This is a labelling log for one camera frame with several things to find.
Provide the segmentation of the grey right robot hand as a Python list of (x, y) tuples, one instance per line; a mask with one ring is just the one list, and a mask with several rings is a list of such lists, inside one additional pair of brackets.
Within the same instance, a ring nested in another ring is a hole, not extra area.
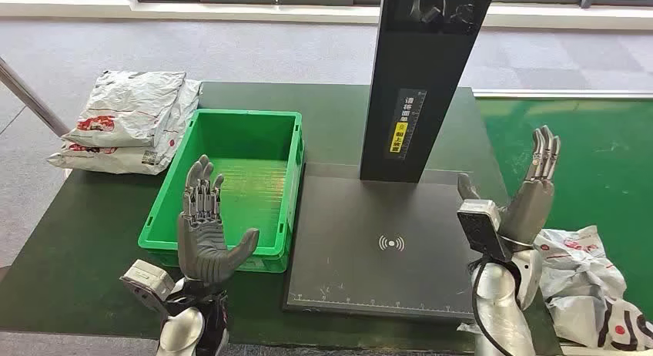
[(481, 199), (466, 173), (457, 178), (463, 200), (457, 217), (470, 248), (495, 260), (507, 262), (514, 253), (531, 250), (551, 211), (561, 141), (547, 126), (536, 128), (533, 140), (532, 161), (508, 206)]

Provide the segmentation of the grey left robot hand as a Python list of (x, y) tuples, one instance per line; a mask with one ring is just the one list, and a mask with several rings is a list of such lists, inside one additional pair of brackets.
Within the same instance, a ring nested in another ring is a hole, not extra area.
[(209, 157), (202, 155), (186, 175), (178, 217), (178, 261), (185, 277), (221, 284), (252, 256), (260, 230), (249, 228), (234, 248), (227, 247), (220, 212), (224, 177), (219, 174), (212, 180), (213, 171)]

